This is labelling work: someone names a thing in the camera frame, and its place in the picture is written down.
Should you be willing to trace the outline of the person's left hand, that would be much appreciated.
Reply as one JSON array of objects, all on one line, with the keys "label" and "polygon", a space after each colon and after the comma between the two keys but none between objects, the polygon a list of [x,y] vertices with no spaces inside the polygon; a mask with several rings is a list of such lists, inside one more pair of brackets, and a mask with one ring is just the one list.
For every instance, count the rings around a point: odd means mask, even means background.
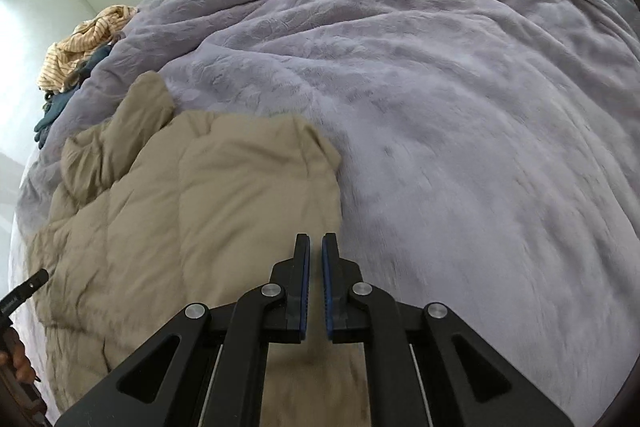
[{"label": "person's left hand", "polygon": [[39,377],[32,367],[32,362],[29,360],[25,352],[25,345],[22,343],[20,335],[17,331],[10,327],[6,331],[6,337],[12,341],[13,347],[11,352],[2,351],[0,353],[0,365],[11,365],[15,378],[24,384],[33,384],[35,381],[39,381]]}]

